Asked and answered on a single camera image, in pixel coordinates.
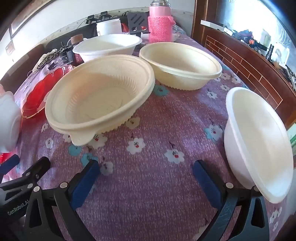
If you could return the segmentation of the white bowl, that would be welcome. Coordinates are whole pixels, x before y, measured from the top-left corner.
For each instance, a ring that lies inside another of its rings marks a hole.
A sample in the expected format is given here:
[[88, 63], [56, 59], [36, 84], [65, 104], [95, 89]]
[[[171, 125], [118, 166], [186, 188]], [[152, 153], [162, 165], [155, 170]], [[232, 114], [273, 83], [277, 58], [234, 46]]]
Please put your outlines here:
[[80, 55], [84, 62], [109, 55], [132, 55], [142, 39], [135, 35], [110, 34], [93, 37], [82, 41], [73, 48], [73, 53]]
[[1, 95], [0, 116], [0, 149], [1, 153], [10, 153], [15, 148], [21, 128], [21, 110], [15, 102], [12, 92]]
[[243, 187], [256, 186], [270, 203], [282, 202], [292, 184], [293, 153], [281, 118], [243, 87], [229, 90], [226, 109], [224, 148], [232, 173]]

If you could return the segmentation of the red gold-rimmed plate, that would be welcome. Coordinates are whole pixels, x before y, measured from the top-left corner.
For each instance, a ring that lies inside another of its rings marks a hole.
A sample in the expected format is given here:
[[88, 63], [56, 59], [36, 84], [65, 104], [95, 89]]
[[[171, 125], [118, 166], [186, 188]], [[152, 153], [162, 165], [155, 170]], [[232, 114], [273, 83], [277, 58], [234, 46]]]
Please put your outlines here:
[[25, 97], [22, 117], [29, 119], [40, 113], [45, 108], [47, 97], [55, 84], [73, 69], [74, 66], [72, 65], [62, 66], [39, 81]]

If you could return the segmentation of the beige bowl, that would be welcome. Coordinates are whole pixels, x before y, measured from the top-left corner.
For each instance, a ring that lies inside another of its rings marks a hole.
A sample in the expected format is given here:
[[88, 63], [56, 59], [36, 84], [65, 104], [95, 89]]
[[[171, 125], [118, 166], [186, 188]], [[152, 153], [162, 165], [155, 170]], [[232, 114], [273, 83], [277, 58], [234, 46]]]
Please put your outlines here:
[[132, 55], [111, 55], [88, 61], [63, 76], [50, 91], [45, 115], [72, 144], [89, 143], [97, 133], [114, 130], [149, 98], [154, 71]]
[[152, 66], [161, 84], [174, 89], [198, 90], [222, 74], [216, 58], [186, 44], [148, 44], [140, 49], [139, 57]]

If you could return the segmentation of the black leather sofa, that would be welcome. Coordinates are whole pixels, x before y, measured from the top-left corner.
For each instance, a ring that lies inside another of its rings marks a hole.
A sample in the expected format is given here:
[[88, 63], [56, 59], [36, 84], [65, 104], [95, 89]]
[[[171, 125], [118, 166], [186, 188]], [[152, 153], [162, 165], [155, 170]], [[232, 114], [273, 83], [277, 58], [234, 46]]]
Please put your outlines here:
[[92, 23], [84, 27], [78, 28], [66, 34], [63, 34], [48, 43], [41, 43], [34, 48], [30, 48], [1, 78], [1, 85], [5, 90], [16, 92], [21, 84], [27, 78], [28, 73], [32, 69], [36, 69], [36, 64], [43, 54], [49, 53], [53, 49], [60, 49], [62, 46], [69, 45], [71, 38], [75, 35], [82, 34], [84, 38], [90, 39], [102, 36], [103, 32], [99, 27], [106, 25], [107, 22]]

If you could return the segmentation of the leopard print cloth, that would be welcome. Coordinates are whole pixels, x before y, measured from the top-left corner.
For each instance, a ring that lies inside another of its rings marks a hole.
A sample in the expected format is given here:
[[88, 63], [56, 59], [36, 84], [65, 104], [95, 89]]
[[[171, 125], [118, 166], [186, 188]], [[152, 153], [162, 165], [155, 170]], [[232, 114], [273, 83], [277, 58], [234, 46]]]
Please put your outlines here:
[[40, 70], [42, 69], [46, 64], [50, 63], [52, 60], [57, 58], [59, 55], [59, 51], [55, 51], [53, 53], [47, 53], [46, 55], [43, 55], [39, 62], [34, 67], [34, 70]]

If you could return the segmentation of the black red-label jar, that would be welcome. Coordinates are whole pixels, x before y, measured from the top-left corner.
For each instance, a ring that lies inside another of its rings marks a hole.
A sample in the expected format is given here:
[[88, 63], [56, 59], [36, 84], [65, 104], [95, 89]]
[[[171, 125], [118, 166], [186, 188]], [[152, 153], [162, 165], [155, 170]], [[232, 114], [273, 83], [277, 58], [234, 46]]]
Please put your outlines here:
[[79, 54], [74, 54], [74, 62], [75, 62], [76, 66], [84, 63], [83, 59], [81, 58], [81, 56]]

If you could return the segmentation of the brown cork-lid jar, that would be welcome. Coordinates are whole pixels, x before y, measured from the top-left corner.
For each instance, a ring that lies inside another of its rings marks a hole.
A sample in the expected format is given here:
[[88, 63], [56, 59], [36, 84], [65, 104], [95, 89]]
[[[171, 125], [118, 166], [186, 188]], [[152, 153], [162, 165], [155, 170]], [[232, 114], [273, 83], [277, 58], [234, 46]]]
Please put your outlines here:
[[84, 40], [83, 34], [79, 34], [71, 37], [70, 42], [71, 42], [71, 45], [77, 45], [83, 40]]

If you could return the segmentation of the wooden carved cabinet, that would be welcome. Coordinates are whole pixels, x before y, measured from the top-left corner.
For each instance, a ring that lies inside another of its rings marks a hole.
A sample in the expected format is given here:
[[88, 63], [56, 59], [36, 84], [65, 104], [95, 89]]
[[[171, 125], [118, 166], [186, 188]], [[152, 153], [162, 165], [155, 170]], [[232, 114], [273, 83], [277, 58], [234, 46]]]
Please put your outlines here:
[[295, 91], [263, 56], [226, 33], [201, 25], [214, 21], [219, 1], [195, 1], [191, 37], [229, 67], [249, 89], [263, 97], [290, 128], [295, 123]]

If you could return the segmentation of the white plastic jar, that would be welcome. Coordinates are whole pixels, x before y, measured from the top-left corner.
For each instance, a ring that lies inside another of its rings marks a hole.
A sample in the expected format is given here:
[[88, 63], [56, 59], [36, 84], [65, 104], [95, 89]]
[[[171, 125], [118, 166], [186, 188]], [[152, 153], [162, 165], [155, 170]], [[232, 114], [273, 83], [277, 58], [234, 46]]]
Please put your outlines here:
[[96, 30], [98, 36], [121, 34], [121, 21], [119, 19], [111, 19], [96, 24]]

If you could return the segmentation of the black phone stand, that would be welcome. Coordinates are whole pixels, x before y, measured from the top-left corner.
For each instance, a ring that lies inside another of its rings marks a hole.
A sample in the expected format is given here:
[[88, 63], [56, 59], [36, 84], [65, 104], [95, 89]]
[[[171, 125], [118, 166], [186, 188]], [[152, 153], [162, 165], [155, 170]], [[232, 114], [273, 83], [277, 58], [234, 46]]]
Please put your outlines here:
[[147, 13], [129, 11], [127, 13], [127, 22], [131, 35], [141, 37], [142, 34], [150, 33]]

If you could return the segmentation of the pink knit-sleeved thermos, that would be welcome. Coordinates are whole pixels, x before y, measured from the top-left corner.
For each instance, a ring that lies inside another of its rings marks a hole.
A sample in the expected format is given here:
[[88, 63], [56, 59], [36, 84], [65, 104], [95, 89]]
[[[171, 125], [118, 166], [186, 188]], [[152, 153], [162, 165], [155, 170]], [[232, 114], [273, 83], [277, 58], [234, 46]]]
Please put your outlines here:
[[152, 1], [149, 6], [149, 43], [172, 42], [174, 18], [169, 1]]

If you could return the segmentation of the framed wall painting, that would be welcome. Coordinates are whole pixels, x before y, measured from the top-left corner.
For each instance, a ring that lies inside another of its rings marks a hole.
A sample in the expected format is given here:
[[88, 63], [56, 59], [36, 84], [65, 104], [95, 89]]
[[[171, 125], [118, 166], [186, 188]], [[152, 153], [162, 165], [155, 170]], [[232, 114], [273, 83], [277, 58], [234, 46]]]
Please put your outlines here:
[[56, 0], [33, 0], [16, 16], [9, 26], [10, 38], [13, 39], [20, 29], [37, 13]]

